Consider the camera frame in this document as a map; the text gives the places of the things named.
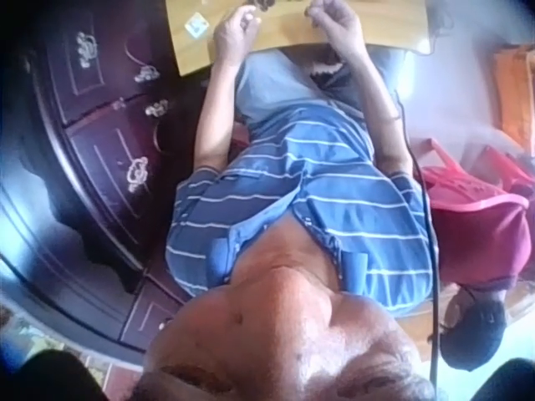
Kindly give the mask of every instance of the striped shirt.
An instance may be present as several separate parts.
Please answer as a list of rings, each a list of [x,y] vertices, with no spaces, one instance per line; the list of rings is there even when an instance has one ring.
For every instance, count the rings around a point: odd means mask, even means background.
[[[291,211],[331,256],[343,291],[408,312],[431,292],[421,188],[407,174],[383,175],[373,153],[339,110],[278,113],[225,171],[200,168],[177,188],[171,274],[192,296],[225,285],[240,253]]]

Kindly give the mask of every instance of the black cable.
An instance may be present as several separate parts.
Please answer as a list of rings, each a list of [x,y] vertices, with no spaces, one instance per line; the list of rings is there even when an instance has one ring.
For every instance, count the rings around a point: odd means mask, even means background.
[[[403,104],[398,99],[398,105],[400,106],[401,110],[401,118],[403,121],[403,130],[405,133],[405,142],[407,145],[407,149],[409,150],[410,157],[412,158],[416,172],[418,173],[418,178],[420,180],[421,184],[421,194],[422,194],[422,200],[424,202],[424,219],[425,219],[425,230],[427,231],[427,237],[429,239],[429,253],[431,258],[431,266],[433,269],[433,288],[432,288],[432,296],[433,296],[433,333],[431,334],[431,371],[429,375],[429,380],[433,384],[433,387],[435,387],[435,395],[437,397],[438,394],[438,357],[439,357],[439,348],[440,348],[440,317],[439,317],[439,296],[440,296],[440,288],[441,288],[441,280],[440,275],[438,271],[438,261],[436,260],[436,253],[435,253],[435,236],[433,234],[433,227],[431,225],[431,209],[429,206],[429,202],[427,202],[428,196],[427,196],[427,187],[425,186],[425,180],[424,175],[421,172],[420,165],[418,164],[418,160],[416,159],[414,153],[410,149],[409,145],[409,136],[407,135],[406,131],[406,124],[405,124],[405,108],[403,107]]]

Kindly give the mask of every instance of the drawer handle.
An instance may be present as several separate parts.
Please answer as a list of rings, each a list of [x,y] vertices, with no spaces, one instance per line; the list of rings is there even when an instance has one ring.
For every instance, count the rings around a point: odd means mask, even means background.
[[[166,320],[160,323],[160,326],[158,326],[158,330],[162,331],[167,326],[167,324],[169,324],[170,321],[171,319],[168,317]]]
[[[134,81],[138,84],[143,82],[154,81],[160,77],[158,70],[152,65],[144,65],[140,69],[140,73],[134,77]]]
[[[91,67],[90,61],[97,58],[98,55],[97,41],[94,39],[94,36],[78,32],[78,35],[76,35],[76,43],[78,44],[80,67],[88,69]]]
[[[128,191],[133,194],[140,185],[147,181],[149,173],[147,172],[147,165],[149,160],[146,157],[132,160],[132,164],[128,169],[126,180],[128,181]]]
[[[153,105],[145,109],[145,114],[152,115],[153,117],[161,117],[166,115],[167,110],[169,109],[169,102],[165,99],[160,102],[156,102]]]

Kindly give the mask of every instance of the small card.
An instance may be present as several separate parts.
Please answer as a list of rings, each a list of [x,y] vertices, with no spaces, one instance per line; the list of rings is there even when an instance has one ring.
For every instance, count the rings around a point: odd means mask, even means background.
[[[193,38],[198,39],[208,30],[210,24],[201,13],[195,13],[188,20],[185,27]]]

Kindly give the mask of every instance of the dark wooden furniture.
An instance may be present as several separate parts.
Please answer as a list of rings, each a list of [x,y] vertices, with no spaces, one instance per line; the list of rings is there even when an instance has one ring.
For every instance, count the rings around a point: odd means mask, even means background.
[[[70,2],[5,69],[2,298],[139,364],[188,300],[164,258],[204,73],[181,79],[165,2]]]

